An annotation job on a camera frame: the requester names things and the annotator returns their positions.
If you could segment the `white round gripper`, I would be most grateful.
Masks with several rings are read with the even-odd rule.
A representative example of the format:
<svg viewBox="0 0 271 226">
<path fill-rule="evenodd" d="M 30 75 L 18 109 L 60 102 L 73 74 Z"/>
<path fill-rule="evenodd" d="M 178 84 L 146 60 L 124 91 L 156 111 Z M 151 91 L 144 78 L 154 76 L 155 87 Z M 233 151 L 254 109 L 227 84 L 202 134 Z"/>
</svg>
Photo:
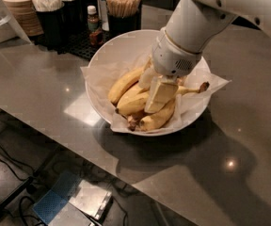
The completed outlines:
<svg viewBox="0 0 271 226">
<path fill-rule="evenodd" d="M 148 89 L 149 97 L 145 104 L 146 113 L 158 112 L 174 97 L 178 85 L 165 76 L 189 75 L 201 60 L 201 53 L 191 53 L 177 46 L 162 28 L 151 49 L 151 58 L 141 67 L 138 86 Z"/>
</svg>

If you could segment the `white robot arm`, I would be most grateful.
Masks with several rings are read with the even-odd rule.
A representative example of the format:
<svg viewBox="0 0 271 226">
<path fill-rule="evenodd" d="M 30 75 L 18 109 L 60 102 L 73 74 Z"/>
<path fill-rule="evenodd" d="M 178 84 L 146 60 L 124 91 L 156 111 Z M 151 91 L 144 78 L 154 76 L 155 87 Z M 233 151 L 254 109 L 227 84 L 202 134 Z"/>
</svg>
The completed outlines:
<svg viewBox="0 0 271 226">
<path fill-rule="evenodd" d="M 154 70 L 145 111 L 155 113 L 173 98 L 177 79 L 190 74 L 215 35 L 242 17 L 271 38 L 271 0 L 180 0 L 152 45 Z"/>
</svg>

